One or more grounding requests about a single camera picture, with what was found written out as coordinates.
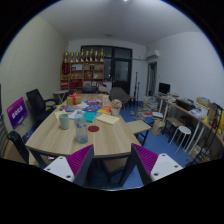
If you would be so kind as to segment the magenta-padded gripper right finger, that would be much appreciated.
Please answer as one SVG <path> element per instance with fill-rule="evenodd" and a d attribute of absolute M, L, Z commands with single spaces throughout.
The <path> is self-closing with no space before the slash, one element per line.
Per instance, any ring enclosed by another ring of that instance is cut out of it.
<path fill-rule="evenodd" d="M 156 154 L 137 144 L 131 145 L 131 154 L 137 165 L 142 183 L 150 184 L 182 169 L 166 153 Z"/>

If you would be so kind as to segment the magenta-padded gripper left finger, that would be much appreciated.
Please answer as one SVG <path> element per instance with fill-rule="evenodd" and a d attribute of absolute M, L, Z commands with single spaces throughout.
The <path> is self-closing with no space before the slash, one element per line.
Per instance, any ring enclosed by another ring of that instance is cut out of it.
<path fill-rule="evenodd" d="M 86 146 L 68 157 L 59 156 L 45 171 L 82 186 L 94 156 L 94 146 Z"/>

